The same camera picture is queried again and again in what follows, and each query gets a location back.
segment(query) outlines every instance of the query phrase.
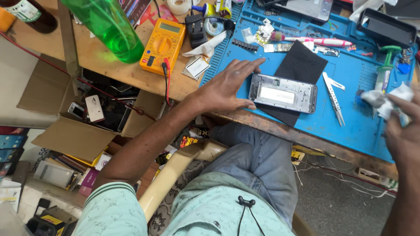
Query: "blue silicone repair mat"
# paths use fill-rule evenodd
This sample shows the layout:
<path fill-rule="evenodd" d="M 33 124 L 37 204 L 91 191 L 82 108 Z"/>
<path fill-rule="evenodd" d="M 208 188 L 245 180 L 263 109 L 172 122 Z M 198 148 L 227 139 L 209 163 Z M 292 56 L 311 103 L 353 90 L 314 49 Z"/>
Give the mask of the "blue silicone repair mat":
<path fill-rule="evenodd" d="M 393 162 L 386 148 L 383 132 L 385 123 L 377 115 L 372 119 L 372 109 L 364 103 L 355 99 L 359 89 L 372 90 L 376 82 L 376 68 L 383 65 L 385 55 L 380 53 L 373 40 L 364 33 L 356 30 L 356 24 L 347 18 L 331 14 L 330 22 L 339 26 L 338 29 L 330 30 L 330 25 L 325 23 L 321 26 L 311 23 L 310 18 L 306 18 L 297 13 L 283 12 L 280 16 L 265 16 L 264 8 L 259 7 L 254 0 L 247 0 L 240 7 L 234 4 L 232 19 L 236 21 L 236 30 L 231 39 L 228 37 L 215 48 L 215 54 L 210 60 L 211 67 L 205 72 L 201 85 L 205 84 L 216 74 L 222 71 L 233 59 L 255 60 L 265 57 L 267 60 L 260 66 L 262 73 L 274 75 L 280 63 L 286 56 L 286 52 L 266 52 L 259 47 L 257 53 L 247 51 L 231 44 L 232 39 L 244 41 L 241 34 L 242 29 L 251 28 L 252 33 L 263 24 L 263 20 L 268 18 L 276 30 L 281 27 L 293 27 L 300 30 L 300 36 L 307 36 L 308 32 L 322 32 L 324 37 L 335 37 L 353 42 L 357 50 L 347 51 L 340 49 L 340 56 L 333 57 L 322 55 L 318 56 L 328 60 L 324 71 L 330 78 L 341 83 L 346 87 L 343 91 L 333 87 L 341 106 L 346 126 L 340 127 L 331 100 L 322 76 L 317 82 L 318 98 L 316 111 L 314 114 L 301 113 L 294 128 L 316 135 L 323 139 L 335 142 L 345 147 L 378 157 L 380 159 Z M 373 56 L 362 56 L 362 53 L 372 52 Z M 401 57 L 401 54 L 394 58 L 394 65 Z M 409 84 L 414 71 L 414 59 L 412 59 L 411 71 L 403 75 L 394 68 L 389 79 L 388 92 L 400 86 L 402 82 Z M 248 98 L 251 77 L 248 77 L 237 93 L 238 98 Z M 270 115 L 260 111 L 252 111 L 258 115 L 279 121 Z"/>

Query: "white tape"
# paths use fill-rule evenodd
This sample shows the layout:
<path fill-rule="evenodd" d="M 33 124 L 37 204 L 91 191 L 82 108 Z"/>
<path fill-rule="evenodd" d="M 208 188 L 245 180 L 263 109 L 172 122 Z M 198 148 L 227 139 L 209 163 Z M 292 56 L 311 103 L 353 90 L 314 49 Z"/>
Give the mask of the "white tape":
<path fill-rule="evenodd" d="M 182 2 L 182 4 L 176 5 L 175 2 Z M 168 7 L 175 15 L 183 15 L 187 13 L 190 6 L 191 0 L 168 0 Z"/>

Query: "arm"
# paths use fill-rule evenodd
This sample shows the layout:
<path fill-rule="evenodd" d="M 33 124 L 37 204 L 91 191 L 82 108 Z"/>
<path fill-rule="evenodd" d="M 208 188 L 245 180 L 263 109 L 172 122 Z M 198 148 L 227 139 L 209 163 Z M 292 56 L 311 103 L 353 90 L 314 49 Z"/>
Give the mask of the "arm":
<path fill-rule="evenodd" d="M 420 232 L 420 93 L 412 102 L 389 95 L 388 98 L 409 115 L 412 122 L 401 127 L 399 115 L 388 120 L 386 144 L 399 174 L 396 200 L 382 231 L 382 236 L 409 236 Z"/>
<path fill-rule="evenodd" d="M 116 181 L 134 185 L 173 137 L 198 114 L 238 108 L 256 109 L 252 101 L 238 99 L 236 93 L 249 74 L 261 71 L 259 65 L 264 61 L 265 58 L 252 62 L 233 60 L 220 74 L 121 148 L 101 170 L 92 191 Z"/>

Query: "wooden desk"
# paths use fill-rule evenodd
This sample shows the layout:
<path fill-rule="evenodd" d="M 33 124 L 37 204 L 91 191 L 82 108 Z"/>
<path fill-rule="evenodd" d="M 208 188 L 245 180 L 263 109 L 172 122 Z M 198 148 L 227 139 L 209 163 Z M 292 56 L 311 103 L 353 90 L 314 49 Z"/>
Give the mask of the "wooden desk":
<path fill-rule="evenodd" d="M 58 18 L 56 0 L 37 1 Z M 162 0 L 157 0 L 157 2 L 159 5 L 163 3 Z M 200 5 L 205 2 L 209 2 L 209 0 L 202 0 Z M 152 2 L 151 13 L 155 10 L 156 6 Z M 177 19 L 180 22 L 184 22 L 184 16 L 177 16 Z M 126 84 L 164 96 L 165 80 L 162 76 L 142 70 L 137 63 L 121 63 L 97 38 L 91 39 L 89 37 L 90 32 L 86 27 L 75 23 L 73 25 L 80 66 Z M 146 20 L 142 25 L 136 28 L 136 32 L 143 44 L 147 43 L 152 29 L 153 25 L 149 20 Z M 8 36 L 24 47 L 28 47 L 35 51 L 64 60 L 60 26 L 51 34 L 40 34 L 31 29 L 25 23 L 16 21 L 13 27 L 9 30 Z M 180 54 L 190 50 L 189 41 L 186 37 Z M 188 58 L 181 55 L 176 61 L 174 71 L 171 74 L 171 89 L 169 95 L 172 99 L 183 100 L 184 97 L 195 91 L 199 86 L 198 81 L 181 74 L 181 71 L 184 69 L 187 61 Z M 356 166 L 375 171 L 381 175 L 394 179 L 398 178 L 398 173 L 394 164 L 347 149 L 335 143 L 306 134 L 285 124 L 274 122 L 248 111 L 238 110 L 233 112 L 218 113 L 217 115 L 231 121 L 240 122 L 257 128 L 323 154 L 351 162 Z"/>

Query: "red cable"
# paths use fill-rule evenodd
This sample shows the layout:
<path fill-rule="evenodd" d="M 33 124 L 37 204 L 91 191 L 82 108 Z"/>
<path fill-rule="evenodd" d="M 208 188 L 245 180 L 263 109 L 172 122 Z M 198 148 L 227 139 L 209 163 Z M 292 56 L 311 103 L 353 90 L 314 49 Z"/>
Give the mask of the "red cable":
<path fill-rule="evenodd" d="M 166 64 L 166 67 L 168 68 L 168 87 L 166 87 L 166 102 L 167 104 L 171 106 L 171 104 L 169 103 L 169 85 L 171 84 L 171 67 L 169 66 L 169 60 L 167 58 L 164 58 L 163 61 Z"/>
<path fill-rule="evenodd" d="M 383 190 L 386 190 L 386 191 L 388 191 L 388 192 L 391 192 L 391 193 L 393 193 L 393 194 L 396 194 L 396 192 L 395 192 L 395 191 L 389 190 L 389 189 L 387 189 L 387 188 L 384 188 L 384 187 L 382 187 L 382 186 L 380 186 L 380 185 L 374 184 L 374 183 L 372 183 L 372 182 L 370 182 L 370 181 L 367 181 L 367 180 L 365 180 L 365 179 L 358 178 L 358 177 L 356 177 L 356 176 L 351 176 L 351 175 L 348 175 L 348 174 L 344 174 L 344 173 L 342 173 L 342 172 L 340 172 L 340 171 L 336 171 L 336 170 L 332 170 L 332 169 L 324 168 L 324 167 L 322 167 L 322 166 L 320 166 L 320 165 L 311 164 L 311 163 L 306 163 L 306 162 L 303 162 L 303 161 L 300 161 L 300 162 L 305 163 L 305 164 L 308 164 L 308 165 L 315 165 L 315 166 L 317 166 L 317 167 L 319 167 L 319 168 L 322 168 L 322 169 L 324 169 L 324 170 L 334 171 L 334 172 L 336 172 L 336 173 L 339 173 L 339 174 L 342 174 L 342 175 L 345 175 L 345 176 L 348 176 L 348 177 L 352 177 L 352 178 L 355 178 L 355 179 L 361 180 L 361 181 L 363 181 L 363 182 L 366 182 L 366 183 L 372 184 L 372 185 L 374 185 L 374 186 L 376 186 L 376 187 L 379 187 L 379 188 L 381 188 L 381 189 L 383 189 Z"/>
<path fill-rule="evenodd" d="M 22 46 L 20 46 L 19 44 L 17 44 L 17 43 L 15 43 L 15 42 L 13 42 L 13 40 L 11 40 L 9 37 L 7 37 L 7 36 L 6 36 L 3 32 L 1 32 L 1 31 L 0 31 L 0 34 L 1 34 L 1 35 L 5 38 L 5 39 L 7 39 L 9 42 L 13 43 L 15 46 L 17 46 L 18 48 L 22 49 L 23 51 L 25 51 L 25 52 L 27 52 L 27 53 L 31 54 L 32 56 L 34 56 L 34 57 L 36 57 L 36 58 L 38 58 L 38 59 L 40 59 L 40 60 L 42 60 L 42 61 L 44 61 L 44 62 L 46 62 L 46 63 L 50 64 L 51 66 L 53 66 L 53 67 L 55 67 L 55 68 L 59 69 L 60 71 L 62 71 L 62 72 L 64 72 L 64 73 L 68 74 L 68 73 L 67 73 L 67 71 L 65 71 L 65 70 L 61 69 L 60 67 L 58 67 L 58 66 L 56 66 L 56 65 L 52 64 L 51 62 L 49 62 L 49 61 L 47 61 L 47 60 L 43 59 L 42 57 L 40 57 L 40 56 L 38 56 L 38 55 L 36 55 L 36 54 L 34 54 L 34 53 L 30 52 L 29 50 L 27 50 L 27 49 L 23 48 L 23 47 L 22 47 Z M 137 114 L 139 114 L 139 115 L 145 115 L 145 116 L 147 116 L 148 118 L 150 118 L 150 119 L 152 119 L 152 120 L 156 121 L 156 120 L 155 120 L 155 118 L 153 118 L 152 116 L 150 116 L 150 115 L 146 114 L 146 113 L 145 113 L 142 109 L 140 109 L 140 108 L 136 109 L 136 108 L 134 108 L 134 107 L 132 107 L 132 106 L 130 106 L 130 105 L 128 105 L 128 104 L 126 104 L 126 103 L 124 103 L 123 101 L 119 100 L 118 98 L 115 98 L 114 96 L 109 95 L 108 93 L 106 93 L 106 92 L 104 92 L 104 91 L 100 90 L 99 88 L 97 88 L 97 87 L 95 87 L 95 86 L 93 86 L 93 85 L 89 84 L 88 82 L 84 81 L 84 80 L 83 80 L 83 79 L 81 79 L 81 78 L 77 78 L 77 79 L 78 79 L 79 81 L 81 81 L 81 82 L 83 82 L 83 83 L 85 83 L 85 84 L 87 84 L 87 85 L 91 86 L 92 88 L 94 88 L 94 89 L 98 90 L 99 92 L 104 93 L 105 95 L 107 95 L 107 96 L 109 96 L 109 97 L 111 97 L 111 98 L 113 98 L 113 99 L 115 99 L 115 100 L 117 100 L 117 101 L 119 101 L 119 102 L 123 103 L 125 106 L 127 106 L 127 107 L 129 107 L 130 109 L 134 110 Z"/>

